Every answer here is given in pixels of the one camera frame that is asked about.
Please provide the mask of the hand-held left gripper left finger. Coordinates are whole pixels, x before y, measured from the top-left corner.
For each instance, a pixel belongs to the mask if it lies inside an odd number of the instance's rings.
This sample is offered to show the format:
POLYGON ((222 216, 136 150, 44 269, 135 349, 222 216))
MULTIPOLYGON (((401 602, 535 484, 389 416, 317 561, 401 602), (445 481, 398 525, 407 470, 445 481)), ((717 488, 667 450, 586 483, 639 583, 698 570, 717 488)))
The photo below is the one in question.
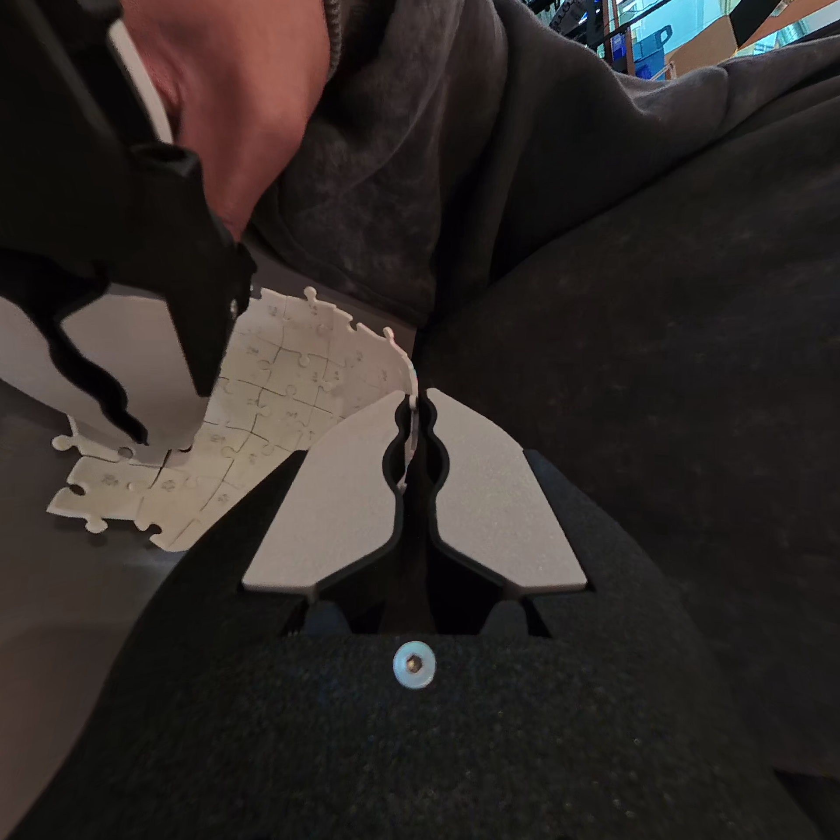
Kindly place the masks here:
POLYGON ((247 591, 334 602, 352 627, 374 630, 403 533, 412 409, 392 392, 310 447, 247 568, 247 591))

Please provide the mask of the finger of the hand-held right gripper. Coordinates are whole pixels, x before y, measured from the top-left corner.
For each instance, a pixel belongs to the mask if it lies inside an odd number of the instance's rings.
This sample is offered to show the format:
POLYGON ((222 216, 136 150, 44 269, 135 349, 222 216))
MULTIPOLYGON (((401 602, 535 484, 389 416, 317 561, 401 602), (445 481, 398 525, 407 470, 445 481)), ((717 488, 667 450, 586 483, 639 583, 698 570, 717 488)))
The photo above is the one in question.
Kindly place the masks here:
POLYGON ((45 337, 14 303, 1 299, 1 378, 4 382, 107 437, 126 437, 89 394, 54 366, 45 337))
POLYGON ((145 450, 193 446, 208 399, 196 393, 163 300, 109 291, 60 325, 81 355, 121 384, 128 414, 147 432, 145 450))

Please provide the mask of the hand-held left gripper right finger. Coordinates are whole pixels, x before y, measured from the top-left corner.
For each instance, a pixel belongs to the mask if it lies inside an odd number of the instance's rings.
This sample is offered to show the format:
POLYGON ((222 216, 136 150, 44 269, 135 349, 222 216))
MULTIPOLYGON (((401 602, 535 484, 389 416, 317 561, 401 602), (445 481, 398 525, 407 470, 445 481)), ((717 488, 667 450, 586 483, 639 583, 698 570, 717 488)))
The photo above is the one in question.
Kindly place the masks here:
POLYGON ((440 634, 478 634, 498 604, 587 588, 522 446, 437 388, 424 394, 427 597, 440 634))

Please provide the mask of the partly built puzzle ball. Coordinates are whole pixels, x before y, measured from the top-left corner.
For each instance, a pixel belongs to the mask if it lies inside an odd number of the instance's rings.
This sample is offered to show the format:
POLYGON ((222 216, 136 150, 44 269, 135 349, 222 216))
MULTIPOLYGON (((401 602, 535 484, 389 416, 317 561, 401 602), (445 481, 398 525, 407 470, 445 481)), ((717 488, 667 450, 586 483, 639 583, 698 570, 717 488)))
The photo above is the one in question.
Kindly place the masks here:
POLYGON ((192 446, 142 461, 93 442, 70 418, 53 448, 80 457, 49 514, 104 532, 111 520, 168 552, 190 549, 297 450, 392 392, 417 396, 417 377, 389 327, 374 333, 313 287, 301 297, 263 289, 224 358, 192 446))

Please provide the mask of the person's right hand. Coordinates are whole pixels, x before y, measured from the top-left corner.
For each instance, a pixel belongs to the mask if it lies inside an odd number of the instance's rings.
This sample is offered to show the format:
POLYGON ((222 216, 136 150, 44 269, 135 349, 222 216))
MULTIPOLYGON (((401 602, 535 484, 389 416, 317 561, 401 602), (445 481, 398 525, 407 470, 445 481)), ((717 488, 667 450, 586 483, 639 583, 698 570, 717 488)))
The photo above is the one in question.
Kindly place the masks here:
POLYGON ((320 1, 128 1, 123 19, 206 202, 240 239, 327 84, 320 1))

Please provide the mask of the blue storage crate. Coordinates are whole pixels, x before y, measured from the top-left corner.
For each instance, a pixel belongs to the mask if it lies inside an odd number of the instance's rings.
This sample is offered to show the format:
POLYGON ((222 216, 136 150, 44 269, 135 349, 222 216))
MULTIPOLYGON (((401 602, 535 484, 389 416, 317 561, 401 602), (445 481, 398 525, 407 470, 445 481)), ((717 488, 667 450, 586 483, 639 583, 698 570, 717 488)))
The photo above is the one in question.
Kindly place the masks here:
POLYGON ((665 71, 665 45, 673 35, 670 24, 633 44, 634 75, 651 80, 665 71))

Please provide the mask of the brown cardboard box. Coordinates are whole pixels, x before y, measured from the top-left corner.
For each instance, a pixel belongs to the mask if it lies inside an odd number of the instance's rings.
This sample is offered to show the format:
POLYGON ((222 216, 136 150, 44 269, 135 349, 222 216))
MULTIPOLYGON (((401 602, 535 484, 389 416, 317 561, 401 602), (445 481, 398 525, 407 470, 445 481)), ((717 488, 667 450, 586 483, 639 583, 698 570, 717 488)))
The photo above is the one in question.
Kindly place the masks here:
POLYGON ((730 16, 724 15, 665 56, 664 78, 672 80, 692 70, 714 66, 738 50, 730 16))

